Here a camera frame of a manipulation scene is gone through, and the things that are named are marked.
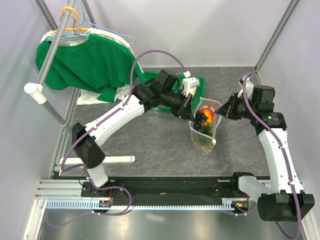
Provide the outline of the dark purple grape bunch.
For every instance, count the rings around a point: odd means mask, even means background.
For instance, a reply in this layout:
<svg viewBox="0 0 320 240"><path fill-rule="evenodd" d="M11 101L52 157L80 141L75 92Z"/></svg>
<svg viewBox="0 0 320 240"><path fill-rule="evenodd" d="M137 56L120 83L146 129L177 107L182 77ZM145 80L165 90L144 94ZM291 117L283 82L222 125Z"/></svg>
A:
<svg viewBox="0 0 320 240"><path fill-rule="evenodd" d="M206 127L207 126L202 125L200 110L198 110L195 113L195 117L193 118L193 129L203 134L205 132Z"/></svg>

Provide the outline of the clear dotted zip top bag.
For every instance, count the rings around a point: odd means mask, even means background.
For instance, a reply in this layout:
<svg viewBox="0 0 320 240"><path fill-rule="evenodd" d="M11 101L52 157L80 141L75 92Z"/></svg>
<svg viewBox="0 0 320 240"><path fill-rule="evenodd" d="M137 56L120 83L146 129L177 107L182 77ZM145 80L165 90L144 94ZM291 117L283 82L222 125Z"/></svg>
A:
<svg viewBox="0 0 320 240"><path fill-rule="evenodd" d="M197 150L210 153L217 144L216 131L222 117L215 111L221 106L216 100L200 97L189 121L190 137Z"/></svg>

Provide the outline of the orange carrot with green leaves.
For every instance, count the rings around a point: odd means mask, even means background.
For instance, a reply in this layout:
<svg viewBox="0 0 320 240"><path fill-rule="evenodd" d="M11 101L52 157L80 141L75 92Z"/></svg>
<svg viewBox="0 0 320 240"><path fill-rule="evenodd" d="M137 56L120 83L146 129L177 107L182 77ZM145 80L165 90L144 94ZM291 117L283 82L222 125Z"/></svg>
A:
<svg viewBox="0 0 320 240"><path fill-rule="evenodd" d="M216 145L213 128L207 126L204 133L193 128L190 129L190 136L195 148L204 153L210 153Z"/></svg>

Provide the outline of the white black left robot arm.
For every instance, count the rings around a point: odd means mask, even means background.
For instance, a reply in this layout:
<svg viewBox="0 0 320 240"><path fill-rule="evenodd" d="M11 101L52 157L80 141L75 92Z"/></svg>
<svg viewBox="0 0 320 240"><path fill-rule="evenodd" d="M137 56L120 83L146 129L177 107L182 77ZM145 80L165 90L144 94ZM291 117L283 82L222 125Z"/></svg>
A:
<svg viewBox="0 0 320 240"><path fill-rule="evenodd" d="M134 86L131 95L97 120L85 126L80 123L73 126L72 144L93 182L95 194L104 197L110 191L108 175L103 167L106 156L100 146L129 121L159 105L170 108L179 119L192 121L192 98L199 85L199 79L191 77L188 72L183 80L179 80L163 69L156 78Z"/></svg>

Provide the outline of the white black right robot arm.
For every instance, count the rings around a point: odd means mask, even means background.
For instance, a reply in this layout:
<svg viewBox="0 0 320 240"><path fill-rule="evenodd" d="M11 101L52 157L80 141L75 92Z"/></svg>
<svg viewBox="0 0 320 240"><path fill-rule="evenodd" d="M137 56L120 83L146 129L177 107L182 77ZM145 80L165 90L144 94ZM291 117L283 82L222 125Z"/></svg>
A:
<svg viewBox="0 0 320 240"><path fill-rule="evenodd" d="M244 193L257 204L260 218L272 222L296 222L303 219L315 205L312 194L297 177L288 146L288 133L282 113L274 111L275 89L253 87L251 99L233 93L215 112L230 120L250 120L263 146L267 159L270 186L263 185L251 173L235 172L229 191L235 197Z"/></svg>

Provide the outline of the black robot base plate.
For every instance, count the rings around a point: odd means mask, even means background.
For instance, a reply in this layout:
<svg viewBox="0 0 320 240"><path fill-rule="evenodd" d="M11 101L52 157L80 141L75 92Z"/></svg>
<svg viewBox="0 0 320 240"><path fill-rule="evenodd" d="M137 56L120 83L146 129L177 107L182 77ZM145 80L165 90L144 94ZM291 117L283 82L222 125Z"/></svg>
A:
<svg viewBox="0 0 320 240"><path fill-rule="evenodd" d="M104 187L125 188L133 198L139 195L186 194L214 199L248 199L248 195L238 189L234 176L114 176Z"/></svg>

